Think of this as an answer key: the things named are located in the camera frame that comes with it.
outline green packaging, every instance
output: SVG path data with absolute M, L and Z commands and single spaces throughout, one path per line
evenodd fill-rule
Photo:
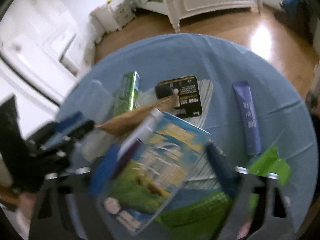
M 279 183 L 286 185 L 290 179 L 291 168 L 278 156 L 276 146 L 271 146 L 259 157 L 253 157 L 248 171 L 258 176 L 267 176 L 269 172 L 278 174 Z M 259 196 L 252 194 L 249 212 L 257 206 Z M 232 208 L 233 199 L 222 191 L 174 211 L 163 211 L 157 221 L 172 234 L 175 240 L 209 240 L 216 235 Z
M 116 95 L 113 116 L 123 114 L 135 108 L 138 98 L 140 76 L 137 71 L 132 71 L 122 76 L 121 86 Z

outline blue tube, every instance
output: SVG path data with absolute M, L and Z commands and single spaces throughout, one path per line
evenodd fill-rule
M 250 87 L 247 81 L 234 82 L 232 84 L 241 109 L 244 124 L 247 154 L 261 153 L 261 140 L 258 127 L 256 110 L 254 109 Z

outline round table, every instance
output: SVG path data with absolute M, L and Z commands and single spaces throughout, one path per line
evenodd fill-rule
M 292 169 L 283 194 L 291 200 L 294 227 L 299 228 L 314 194 L 318 152 L 304 100 L 284 76 L 255 53 L 232 42 L 199 34 L 161 35 L 130 44 L 101 60 L 70 93 L 57 118 L 74 113 L 74 105 L 92 80 L 99 80 L 105 90 L 113 93 L 122 75 L 133 70 L 140 75 L 141 91 L 160 81 L 183 76 L 210 79 L 213 94 L 203 129 L 230 156 L 231 164 L 238 166 L 246 165 L 249 156 L 245 154 L 244 127 L 232 83 L 247 80 L 258 117 L 262 150 L 275 144 L 279 157 Z M 117 239 L 131 239 L 125 230 L 106 220 Z M 149 239 L 150 234 L 167 239 L 156 223 L 132 239 Z

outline white door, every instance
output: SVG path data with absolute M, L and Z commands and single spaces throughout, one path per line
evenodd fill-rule
M 0 84 L 0 105 L 11 95 L 16 95 L 20 131 L 24 139 L 54 120 L 59 108 L 23 82 L 2 60 Z
M 4 44 L 2 53 L 28 82 L 60 104 L 76 83 L 75 76 L 27 35 L 21 34 Z

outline green box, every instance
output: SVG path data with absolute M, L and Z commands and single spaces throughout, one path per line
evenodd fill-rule
M 123 114 L 135 108 L 138 98 L 140 76 L 137 71 L 132 71 L 122 76 L 121 86 L 116 95 L 113 116 Z

